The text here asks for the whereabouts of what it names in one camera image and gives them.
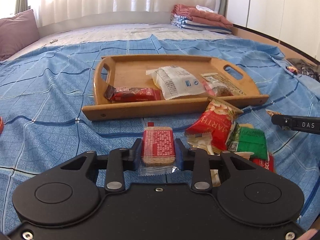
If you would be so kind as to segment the clear beige snack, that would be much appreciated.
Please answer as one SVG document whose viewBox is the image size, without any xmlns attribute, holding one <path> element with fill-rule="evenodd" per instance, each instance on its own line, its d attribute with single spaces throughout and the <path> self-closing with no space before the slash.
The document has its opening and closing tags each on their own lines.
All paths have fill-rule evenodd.
<svg viewBox="0 0 320 240">
<path fill-rule="evenodd" d="M 213 150 L 213 146 L 212 146 L 213 137 L 210 132 L 198 133 L 198 134 L 187 134 L 186 138 L 190 148 L 201 151 L 206 155 L 213 155 L 213 156 L 216 155 L 215 151 Z M 219 171 L 217 169 L 210 169 L 210 176 L 212 181 L 212 187 L 219 187 L 221 185 L 221 181 L 219 178 Z"/>
</svg>

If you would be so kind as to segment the pink wrapped brown pastry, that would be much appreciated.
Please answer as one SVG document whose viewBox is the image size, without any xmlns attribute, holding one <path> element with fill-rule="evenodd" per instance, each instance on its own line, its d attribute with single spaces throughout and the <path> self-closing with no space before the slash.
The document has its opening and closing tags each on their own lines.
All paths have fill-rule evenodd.
<svg viewBox="0 0 320 240">
<path fill-rule="evenodd" d="M 202 82 L 206 92 L 211 96 L 222 97 L 222 96 L 233 96 L 231 90 L 223 83 L 217 82 Z"/>
</svg>

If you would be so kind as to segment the orange cracker packet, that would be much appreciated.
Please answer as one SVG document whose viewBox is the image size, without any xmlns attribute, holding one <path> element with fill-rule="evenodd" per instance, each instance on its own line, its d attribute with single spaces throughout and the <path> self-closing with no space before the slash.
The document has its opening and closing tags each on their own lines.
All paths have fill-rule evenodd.
<svg viewBox="0 0 320 240">
<path fill-rule="evenodd" d="M 272 111 L 272 110 L 270 110 L 270 109 L 265 109 L 265 111 L 266 111 L 266 113 L 267 113 L 270 117 L 272 117 L 272 116 L 274 116 L 274 115 L 281 115 L 281 113 L 276 112 L 276 111 Z"/>
</svg>

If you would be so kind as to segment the white snack packet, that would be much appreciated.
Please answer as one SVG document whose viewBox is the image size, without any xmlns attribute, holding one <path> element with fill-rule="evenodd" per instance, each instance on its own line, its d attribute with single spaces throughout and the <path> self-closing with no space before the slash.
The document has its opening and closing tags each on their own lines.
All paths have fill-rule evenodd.
<svg viewBox="0 0 320 240">
<path fill-rule="evenodd" d="M 206 92 L 203 84 L 193 74 L 179 66 L 147 70 L 146 75 L 151 77 L 154 85 L 162 91 L 165 100 Z"/>
</svg>

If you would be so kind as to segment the purple pillow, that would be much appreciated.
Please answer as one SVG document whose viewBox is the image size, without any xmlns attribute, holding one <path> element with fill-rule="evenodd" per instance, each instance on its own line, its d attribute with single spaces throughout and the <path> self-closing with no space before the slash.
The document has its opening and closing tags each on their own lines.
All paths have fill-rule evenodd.
<svg viewBox="0 0 320 240">
<path fill-rule="evenodd" d="M 40 39 L 32 9 L 19 12 L 12 17 L 1 18 L 1 61 Z"/>
</svg>

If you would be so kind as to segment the white wardrobe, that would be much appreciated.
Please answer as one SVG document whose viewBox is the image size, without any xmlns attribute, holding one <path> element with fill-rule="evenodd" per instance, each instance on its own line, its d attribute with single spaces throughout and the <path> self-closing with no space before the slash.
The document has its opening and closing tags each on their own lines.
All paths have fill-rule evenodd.
<svg viewBox="0 0 320 240">
<path fill-rule="evenodd" d="M 228 0 L 226 17 L 319 60 L 319 0 Z"/>
</svg>

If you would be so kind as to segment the yellow flat snack packet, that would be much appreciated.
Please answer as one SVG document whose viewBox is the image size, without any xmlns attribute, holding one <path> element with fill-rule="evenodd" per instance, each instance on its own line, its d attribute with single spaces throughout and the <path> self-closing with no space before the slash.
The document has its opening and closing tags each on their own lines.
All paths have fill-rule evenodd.
<svg viewBox="0 0 320 240">
<path fill-rule="evenodd" d="M 218 73 L 200 74 L 203 78 L 202 84 L 206 92 L 211 96 L 238 96 L 246 95 L 240 88 Z"/>
</svg>

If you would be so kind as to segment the dark red chocolate bar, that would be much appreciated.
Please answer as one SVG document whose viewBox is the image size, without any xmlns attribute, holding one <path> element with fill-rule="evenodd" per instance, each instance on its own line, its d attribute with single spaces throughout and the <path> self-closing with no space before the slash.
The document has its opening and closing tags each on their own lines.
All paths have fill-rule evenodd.
<svg viewBox="0 0 320 240">
<path fill-rule="evenodd" d="M 161 91 L 153 88 L 113 87 L 108 85 L 104 92 L 107 100 L 117 102 L 141 102 L 161 100 Z"/>
</svg>

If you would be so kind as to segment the striped blue folded towel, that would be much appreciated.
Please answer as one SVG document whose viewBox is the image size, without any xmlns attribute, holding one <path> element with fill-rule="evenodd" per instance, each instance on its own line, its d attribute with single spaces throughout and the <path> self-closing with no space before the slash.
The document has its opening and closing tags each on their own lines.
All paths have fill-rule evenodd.
<svg viewBox="0 0 320 240">
<path fill-rule="evenodd" d="M 196 31 L 210 31 L 216 32 L 219 34 L 231 34 L 232 31 L 229 28 L 220 27 L 220 26 L 212 26 L 206 25 L 202 23 L 195 23 L 190 21 L 186 16 L 178 16 L 176 14 L 172 14 L 170 16 L 170 23 L 178 28 L 181 29 L 189 29 L 189 30 L 196 30 Z"/>
</svg>

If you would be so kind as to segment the blue checked bedsheet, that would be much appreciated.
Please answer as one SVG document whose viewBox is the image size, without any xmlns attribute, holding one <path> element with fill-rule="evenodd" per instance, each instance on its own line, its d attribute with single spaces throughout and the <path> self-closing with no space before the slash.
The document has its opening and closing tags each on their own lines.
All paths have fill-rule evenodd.
<svg viewBox="0 0 320 240">
<path fill-rule="evenodd" d="M 265 133 L 277 174 L 296 183 L 305 203 L 298 223 L 307 229 L 319 215 L 319 136 L 284 131 L 268 110 L 319 116 L 319 84 L 287 72 L 279 48 L 242 38 L 161 39 L 80 43 L 43 47 L 1 63 L 1 232 L 19 224 L 12 204 L 14 189 L 25 180 L 87 150 L 107 154 L 130 147 L 148 119 L 89 121 L 82 107 L 92 105 L 93 75 L 103 56 L 178 54 L 218 57 L 244 70 L 260 92 L 260 107 L 239 117 Z"/>
</svg>

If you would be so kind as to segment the red nut snack bag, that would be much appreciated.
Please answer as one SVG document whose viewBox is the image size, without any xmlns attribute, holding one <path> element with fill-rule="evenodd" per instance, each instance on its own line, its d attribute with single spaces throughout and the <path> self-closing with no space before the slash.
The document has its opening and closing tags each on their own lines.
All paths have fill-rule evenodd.
<svg viewBox="0 0 320 240">
<path fill-rule="evenodd" d="M 221 98 L 211 97 L 199 119 L 185 130 L 186 135 L 209 133 L 211 144 L 219 150 L 227 150 L 227 141 L 234 130 L 235 120 L 243 111 Z"/>
</svg>

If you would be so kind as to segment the green snack packet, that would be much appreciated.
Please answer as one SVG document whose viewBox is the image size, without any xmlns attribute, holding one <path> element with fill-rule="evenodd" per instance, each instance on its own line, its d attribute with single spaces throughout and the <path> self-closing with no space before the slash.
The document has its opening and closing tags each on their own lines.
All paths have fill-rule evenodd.
<svg viewBox="0 0 320 240">
<path fill-rule="evenodd" d="M 268 159 L 265 133 L 259 129 L 236 126 L 227 147 L 232 152 L 252 152 L 251 158 Z"/>
</svg>

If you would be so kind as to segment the orange plastic lid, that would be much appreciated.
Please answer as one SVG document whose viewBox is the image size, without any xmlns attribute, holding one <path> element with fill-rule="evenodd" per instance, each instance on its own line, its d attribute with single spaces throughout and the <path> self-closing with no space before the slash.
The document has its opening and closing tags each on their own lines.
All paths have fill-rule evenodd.
<svg viewBox="0 0 320 240">
<path fill-rule="evenodd" d="M 3 118 L 0 116 L 0 134 L 3 132 L 3 128 L 4 128 L 4 122 L 3 122 Z"/>
</svg>

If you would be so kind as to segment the wooden serving tray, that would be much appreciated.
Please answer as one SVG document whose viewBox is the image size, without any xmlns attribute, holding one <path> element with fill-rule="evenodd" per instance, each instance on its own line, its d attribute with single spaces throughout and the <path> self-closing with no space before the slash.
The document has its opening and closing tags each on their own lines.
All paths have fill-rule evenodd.
<svg viewBox="0 0 320 240">
<path fill-rule="evenodd" d="M 91 121 L 202 112 L 212 96 L 243 108 L 269 98 L 236 65 L 190 55 L 105 56 L 93 77 L 94 104 L 82 108 Z"/>
</svg>

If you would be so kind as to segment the red biscuit roll pack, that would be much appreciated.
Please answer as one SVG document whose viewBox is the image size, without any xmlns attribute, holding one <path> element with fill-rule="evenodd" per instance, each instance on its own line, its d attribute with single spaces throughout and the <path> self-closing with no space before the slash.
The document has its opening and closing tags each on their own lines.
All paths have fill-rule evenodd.
<svg viewBox="0 0 320 240">
<path fill-rule="evenodd" d="M 250 161 L 253 163 L 275 173 L 274 170 L 274 157 L 271 154 L 268 154 L 267 160 L 259 159 L 259 158 L 251 158 Z"/>
</svg>

